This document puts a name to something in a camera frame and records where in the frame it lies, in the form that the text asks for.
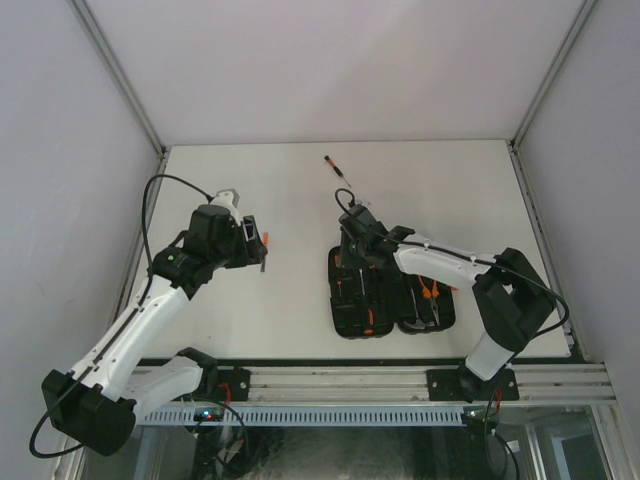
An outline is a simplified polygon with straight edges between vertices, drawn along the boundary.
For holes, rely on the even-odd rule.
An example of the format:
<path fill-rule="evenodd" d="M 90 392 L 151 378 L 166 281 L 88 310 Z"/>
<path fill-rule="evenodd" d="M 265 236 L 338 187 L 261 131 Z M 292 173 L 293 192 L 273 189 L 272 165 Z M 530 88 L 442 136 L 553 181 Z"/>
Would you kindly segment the orange handled needle-nose pliers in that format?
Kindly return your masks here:
<path fill-rule="evenodd" d="M 419 276 L 418 280 L 422 288 L 422 296 L 429 302 L 434 318 L 434 323 L 436 325 L 440 325 L 439 306 L 437 302 L 437 299 L 439 297 L 439 290 L 437 287 L 437 282 L 435 280 L 426 279 L 422 276 Z"/>

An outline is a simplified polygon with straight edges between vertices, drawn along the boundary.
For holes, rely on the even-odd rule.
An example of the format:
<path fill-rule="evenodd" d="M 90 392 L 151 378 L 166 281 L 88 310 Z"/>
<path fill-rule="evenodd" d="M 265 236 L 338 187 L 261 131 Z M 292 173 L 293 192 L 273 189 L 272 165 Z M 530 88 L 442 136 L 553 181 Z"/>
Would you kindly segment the black plastic tool case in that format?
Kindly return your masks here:
<path fill-rule="evenodd" d="M 364 272 L 367 299 L 374 314 L 375 326 L 373 335 L 364 335 L 365 313 L 361 303 L 359 269 L 346 268 L 342 265 L 343 300 L 340 300 L 334 280 L 334 255 L 336 253 L 339 254 L 338 246 L 330 249 L 328 253 L 328 283 L 333 326 L 340 337 L 346 339 L 380 338 L 391 333 L 394 328 L 400 330 L 399 323 L 411 310 L 410 288 L 414 291 L 417 308 L 422 320 L 424 322 L 434 322 L 429 302 L 422 296 L 418 275 L 407 275 L 392 270 L 369 267 L 362 270 Z M 446 284 L 436 282 L 439 290 L 437 302 L 440 325 L 435 324 L 433 331 L 418 334 L 441 332 L 451 328 L 456 322 L 453 289 Z"/>

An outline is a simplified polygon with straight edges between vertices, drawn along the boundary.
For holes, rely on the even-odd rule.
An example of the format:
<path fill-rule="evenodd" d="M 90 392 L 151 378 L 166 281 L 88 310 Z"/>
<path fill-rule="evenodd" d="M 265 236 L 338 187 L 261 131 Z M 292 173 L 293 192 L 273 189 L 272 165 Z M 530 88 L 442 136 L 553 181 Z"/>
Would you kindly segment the black handled screwdriver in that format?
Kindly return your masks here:
<path fill-rule="evenodd" d="M 360 283 L 360 290 L 361 290 L 361 303 L 365 313 L 363 334 L 366 336 L 370 336 L 374 334 L 375 319 L 374 319 L 373 311 L 370 308 L 369 302 L 367 299 L 367 292 L 366 292 L 366 287 L 364 282 L 363 270 L 359 269 L 358 274 L 359 274 L 359 283 Z"/>

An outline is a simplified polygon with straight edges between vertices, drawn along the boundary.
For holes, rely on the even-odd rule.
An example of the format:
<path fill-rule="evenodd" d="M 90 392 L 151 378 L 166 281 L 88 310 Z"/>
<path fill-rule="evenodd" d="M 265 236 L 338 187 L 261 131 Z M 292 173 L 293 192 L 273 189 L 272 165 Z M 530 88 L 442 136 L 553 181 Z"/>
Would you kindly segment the small orange precision screwdriver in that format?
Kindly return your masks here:
<path fill-rule="evenodd" d="M 351 183 L 346 179 L 342 170 L 335 164 L 333 159 L 329 155 L 324 156 L 325 162 L 331 167 L 334 173 L 349 187 L 352 188 Z"/>

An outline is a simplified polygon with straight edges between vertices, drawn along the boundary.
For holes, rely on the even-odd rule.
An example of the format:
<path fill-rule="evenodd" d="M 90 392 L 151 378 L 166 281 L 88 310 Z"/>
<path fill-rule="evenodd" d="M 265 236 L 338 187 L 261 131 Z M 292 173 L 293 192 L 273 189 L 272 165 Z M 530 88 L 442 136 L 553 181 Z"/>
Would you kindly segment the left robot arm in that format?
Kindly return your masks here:
<path fill-rule="evenodd" d="M 216 270 L 263 262 L 268 249 L 254 217 L 234 207 L 199 206 L 187 229 L 153 259 L 146 285 L 99 342 L 68 372 L 51 370 L 41 384 L 43 418 L 102 456 L 116 453 L 136 424 L 186 395 L 218 395 L 216 360 L 193 347 L 134 380 L 143 354 Z"/>

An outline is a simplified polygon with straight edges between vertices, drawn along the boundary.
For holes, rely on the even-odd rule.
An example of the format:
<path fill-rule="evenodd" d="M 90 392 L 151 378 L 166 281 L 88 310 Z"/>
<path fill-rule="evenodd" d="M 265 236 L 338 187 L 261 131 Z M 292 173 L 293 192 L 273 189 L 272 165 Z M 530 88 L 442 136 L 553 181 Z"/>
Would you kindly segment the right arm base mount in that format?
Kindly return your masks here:
<path fill-rule="evenodd" d="M 426 371 L 431 401 L 488 401 L 493 392 L 506 401 L 520 399 L 515 372 L 503 369 L 490 380 L 481 380 L 464 368 L 434 368 Z"/>

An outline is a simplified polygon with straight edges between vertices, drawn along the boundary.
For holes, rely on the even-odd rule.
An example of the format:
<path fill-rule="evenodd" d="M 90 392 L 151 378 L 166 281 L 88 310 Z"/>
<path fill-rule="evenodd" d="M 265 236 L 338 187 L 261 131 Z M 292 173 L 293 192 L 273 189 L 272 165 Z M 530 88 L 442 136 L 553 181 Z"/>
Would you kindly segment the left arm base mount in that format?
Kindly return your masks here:
<path fill-rule="evenodd" d="M 204 380 L 202 397 L 209 400 L 245 402 L 249 398 L 251 372 L 240 367 L 221 367 Z"/>

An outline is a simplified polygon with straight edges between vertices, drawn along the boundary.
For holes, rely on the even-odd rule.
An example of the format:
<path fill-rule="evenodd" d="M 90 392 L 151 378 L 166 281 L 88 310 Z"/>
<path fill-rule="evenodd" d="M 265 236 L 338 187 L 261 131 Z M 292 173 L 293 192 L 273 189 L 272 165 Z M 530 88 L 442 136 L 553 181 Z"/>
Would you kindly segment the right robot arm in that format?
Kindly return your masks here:
<path fill-rule="evenodd" d="M 476 254 L 435 243 L 407 227 L 391 230 L 355 204 L 339 218 L 355 263 L 432 279 L 472 292 L 484 333 L 458 368 L 457 390 L 468 402 L 492 391 L 496 377 L 528 344 L 563 325 L 544 323 L 564 299 L 548 288 L 526 256 L 507 248 Z"/>

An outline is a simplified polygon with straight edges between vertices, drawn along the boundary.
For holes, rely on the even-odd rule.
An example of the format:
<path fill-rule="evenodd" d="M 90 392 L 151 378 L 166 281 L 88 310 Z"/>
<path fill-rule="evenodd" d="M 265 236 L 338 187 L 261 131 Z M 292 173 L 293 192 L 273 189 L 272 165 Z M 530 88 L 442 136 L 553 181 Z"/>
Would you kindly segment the small claw hammer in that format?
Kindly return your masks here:
<path fill-rule="evenodd" d="M 409 295 L 411 298 L 411 310 L 410 313 L 405 315 L 399 323 L 400 330 L 407 334 L 427 333 L 433 331 L 435 329 L 435 323 L 424 322 L 420 317 L 416 297 L 412 288 L 409 289 Z"/>

